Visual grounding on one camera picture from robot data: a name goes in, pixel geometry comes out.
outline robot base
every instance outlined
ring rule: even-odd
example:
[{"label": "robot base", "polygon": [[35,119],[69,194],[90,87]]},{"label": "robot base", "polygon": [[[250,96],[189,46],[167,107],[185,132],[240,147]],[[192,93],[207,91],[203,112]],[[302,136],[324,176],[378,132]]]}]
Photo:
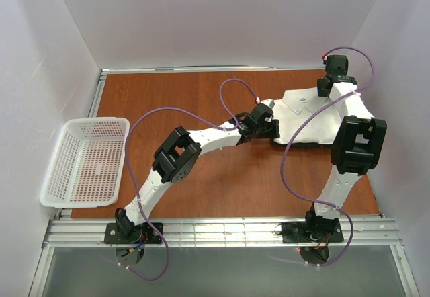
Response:
[{"label": "robot base", "polygon": [[[307,231],[307,225],[305,222],[286,222],[281,223],[282,242],[283,243],[309,243],[318,242],[320,238],[312,238],[312,233]],[[330,243],[342,243],[343,234],[341,225],[338,224],[335,228],[334,234],[329,234]]]},{"label": "robot base", "polygon": [[[153,223],[153,225],[163,233],[163,223]],[[126,239],[124,235],[118,230],[116,223],[108,223],[105,231],[104,243],[107,245],[130,245],[139,244],[145,239],[145,245],[158,245],[161,243],[161,238],[155,231],[147,224],[142,223],[135,226],[136,237],[134,239]]]}]

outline perforated basket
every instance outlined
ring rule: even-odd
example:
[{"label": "perforated basket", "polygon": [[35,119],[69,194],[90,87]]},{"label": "perforated basket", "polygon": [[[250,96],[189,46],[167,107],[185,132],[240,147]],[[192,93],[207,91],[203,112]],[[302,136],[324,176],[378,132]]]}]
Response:
[{"label": "perforated basket", "polygon": [[116,202],[130,123],[125,118],[83,118],[61,130],[40,194],[55,208],[94,208]]}]

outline folded garment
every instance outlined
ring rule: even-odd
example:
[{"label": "folded garment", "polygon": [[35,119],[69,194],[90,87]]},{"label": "folded garment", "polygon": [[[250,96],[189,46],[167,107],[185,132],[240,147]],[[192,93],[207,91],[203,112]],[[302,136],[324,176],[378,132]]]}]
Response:
[{"label": "folded garment", "polygon": [[[278,144],[288,144],[297,129],[325,104],[331,100],[319,97],[316,87],[312,89],[287,90],[280,100],[275,100],[273,115],[279,120],[279,138],[273,141]],[[294,143],[333,144],[341,125],[341,118],[332,106],[321,112],[299,133]]]}]

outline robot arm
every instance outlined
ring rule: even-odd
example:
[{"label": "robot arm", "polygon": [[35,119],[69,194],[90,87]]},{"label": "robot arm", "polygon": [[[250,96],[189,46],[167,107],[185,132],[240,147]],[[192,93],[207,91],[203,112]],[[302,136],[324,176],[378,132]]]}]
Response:
[{"label": "robot arm", "polygon": [[[329,56],[325,64],[326,77],[318,80],[318,96],[328,96],[335,101],[357,90],[355,79],[346,75],[346,56]],[[385,120],[375,119],[358,93],[335,106],[342,123],[331,149],[331,173],[317,200],[340,208],[361,176],[378,164],[387,125]],[[337,208],[315,203],[306,214],[306,224],[311,232],[321,237],[334,232],[338,218]]]},{"label": "robot arm", "polygon": [[[234,127],[234,123],[225,122],[220,127],[225,129],[232,128]],[[216,149],[222,149],[223,147],[236,146],[242,137],[238,129],[232,131],[223,131],[215,128],[209,128],[205,130],[186,132],[183,128],[177,128],[174,132],[172,132],[170,138],[173,137],[175,139],[174,142],[176,142],[176,138],[180,139],[180,134],[184,136],[187,135],[191,142],[200,145],[200,147],[196,146],[197,149],[195,151],[195,155],[198,153],[198,156]],[[156,161],[154,162],[153,168],[149,172],[148,178],[140,189],[140,202],[147,216],[151,214],[154,206],[160,200],[161,196],[163,196],[163,194],[167,191],[167,189],[169,189],[169,187],[171,187],[174,183],[179,183],[189,175],[192,165],[195,162],[194,160],[193,164],[190,164],[188,168],[179,168],[176,173],[172,172],[172,174],[168,177],[166,175],[164,178],[161,177],[161,174],[158,171],[162,171],[163,162],[157,161],[157,156],[161,155],[163,151],[169,152],[173,150],[175,150],[175,148],[166,148],[166,146],[163,147],[163,145],[158,149],[156,152]],[[128,219],[135,225],[144,222],[144,218],[142,217],[142,214],[139,210],[137,197],[135,197],[133,201],[125,207],[125,210]]]},{"label": "robot arm", "polygon": [[[209,128],[188,132],[178,127],[172,131],[155,152],[153,168],[139,191],[145,214],[150,215],[169,187],[189,175],[200,155],[227,146],[237,146],[254,138],[279,137],[279,122],[273,119],[274,103],[269,101],[266,104],[256,105],[250,114],[238,115],[239,125],[235,130],[226,130],[234,127],[234,120],[229,120],[220,125],[223,130]],[[143,222],[137,197],[116,215],[118,228],[125,237],[132,233],[134,226]]]}]

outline black mounting plate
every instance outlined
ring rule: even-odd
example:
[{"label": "black mounting plate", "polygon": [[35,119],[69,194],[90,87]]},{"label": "black mounting plate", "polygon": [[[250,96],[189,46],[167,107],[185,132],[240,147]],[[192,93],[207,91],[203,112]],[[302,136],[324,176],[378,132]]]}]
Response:
[{"label": "black mounting plate", "polygon": [[[305,222],[285,222],[281,223],[282,242],[283,243],[308,243],[316,242],[310,239],[310,234],[306,230]],[[341,225],[338,224],[333,235],[329,235],[329,242],[342,243],[343,234]]]},{"label": "black mounting plate", "polygon": [[[163,223],[153,223],[153,225],[163,233]],[[142,223],[135,226],[136,230],[142,230],[142,234],[147,235],[147,240],[145,245],[158,245],[161,243],[161,238],[155,233],[155,231],[147,224]],[[136,241],[134,243],[127,241],[121,233],[118,231],[116,223],[108,223],[105,231],[104,243],[107,245],[129,245],[129,244],[139,244],[142,241]]]}]

